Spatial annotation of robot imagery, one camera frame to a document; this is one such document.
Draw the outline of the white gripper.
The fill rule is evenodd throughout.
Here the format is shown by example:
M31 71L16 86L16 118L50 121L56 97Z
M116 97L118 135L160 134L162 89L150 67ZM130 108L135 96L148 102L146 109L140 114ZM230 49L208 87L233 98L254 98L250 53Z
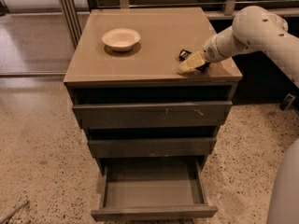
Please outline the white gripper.
M204 65L206 60L210 63L221 62L235 56L239 51L240 42L235 38L232 27L228 27L204 43L204 54L201 51L195 53L184 51L179 57L178 72L180 74L189 73Z

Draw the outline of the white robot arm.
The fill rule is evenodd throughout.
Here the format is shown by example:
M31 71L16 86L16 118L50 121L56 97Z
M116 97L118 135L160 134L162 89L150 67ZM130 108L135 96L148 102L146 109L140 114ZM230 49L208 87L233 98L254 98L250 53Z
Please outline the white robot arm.
M203 72L238 54L263 52L299 87L299 38L288 33L288 23L262 7L236 13L232 26L210 37L200 51L179 54L178 71ZM299 224L299 140L287 149L271 194L266 224Z

